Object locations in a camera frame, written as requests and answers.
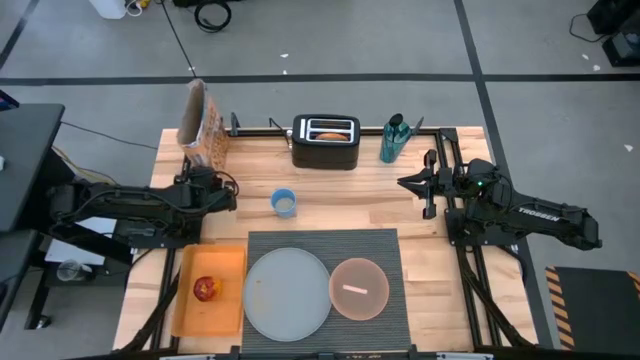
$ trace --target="blue cup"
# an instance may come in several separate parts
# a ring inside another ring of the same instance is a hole
[[[296,215],[296,194],[291,189],[276,189],[271,195],[271,207],[282,218]]]

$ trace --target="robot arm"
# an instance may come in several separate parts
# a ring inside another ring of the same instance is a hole
[[[435,150],[429,150],[425,169],[398,179],[398,184],[427,200],[423,214],[427,219],[435,216],[434,195],[465,200],[465,209],[448,209],[446,213],[450,236],[471,240],[463,245],[486,244],[477,239],[494,238],[490,234],[499,230],[516,239],[530,233],[549,235],[581,250],[602,247],[598,223],[586,209],[520,194],[498,167],[480,159],[433,174],[435,158]]]
[[[132,236],[137,247],[183,247],[198,243],[202,219],[207,213],[236,209],[237,183],[224,182],[210,168],[187,168],[166,188],[133,187],[75,181],[50,189],[51,231],[74,226],[98,216],[143,223],[153,229],[146,236]]]

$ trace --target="small blue cup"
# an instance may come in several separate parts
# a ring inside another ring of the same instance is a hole
[[[282,199],[290,199],[291,202],[293,202],[293,204],[291,205],[291,207],[287,209],[282,209],[282,208],[279,209],[278,207],[276,207],[276,204],[278,203],[278,201]],[[271,207],[276,212],[276,214],[278,214],[278,216],[282,218],[290,218],[292,216],[295,216],[296,215],[296,194],[291,189],[286,189],[286,188],[276,189],[276,191],[274,191],[273,194],[271,195]]]

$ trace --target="black desk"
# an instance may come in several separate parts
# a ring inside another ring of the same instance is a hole
[[[51,150],[63,112],[64,106],[55,104],[0,112],[0,156],[5,158],[0,171],[0,329],[29,264],[44,265],[44,253],[37,251],[42,237],[35,229],[48,208],[40,199],[49,186],[74,176]]]
[[[14,230],[58,133],[64,106],[22,105],[0,112],[0,233]]]

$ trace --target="round plate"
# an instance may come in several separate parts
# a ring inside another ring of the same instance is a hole
[[[387,306],[389,281],[373,261],[352,258],[333,270],[329,296],[340,314],[351,320],[369,320]]]
[[[304,250],[274,250],[251,267],[243,303],[247,319],[262,335],[276,341],[304,339],[331,310],[329,272]]]

